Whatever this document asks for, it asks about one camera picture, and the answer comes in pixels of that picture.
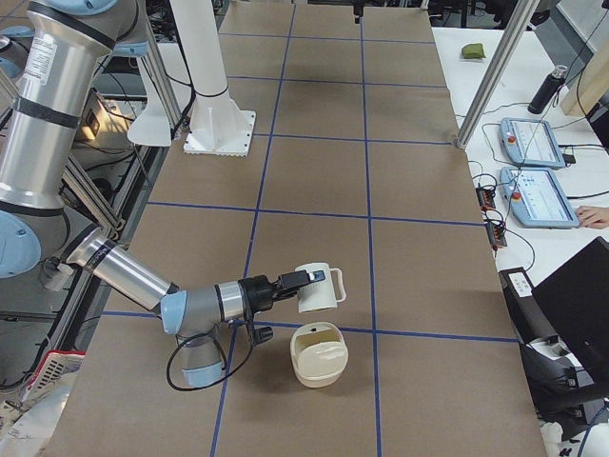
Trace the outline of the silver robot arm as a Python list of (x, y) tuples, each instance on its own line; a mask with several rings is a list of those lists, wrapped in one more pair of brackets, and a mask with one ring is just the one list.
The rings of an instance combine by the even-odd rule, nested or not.
[(33, 1), (33, 40), (1, 152), (1, 274), (14, 277), (47, 258), (75, 265), (156, 314), (177, 340), (185, 390), (228, 376), (221, 324), (243, 319), (257, 346), (272, 335), (256, 313), (326, 277), (299, 269), (276, 281), (259, 275), (181, 290), (109, 240), (94, 222), (69, 218), (60, 184), (98, 61), (116, 44), (145, 34), (140, 1)]

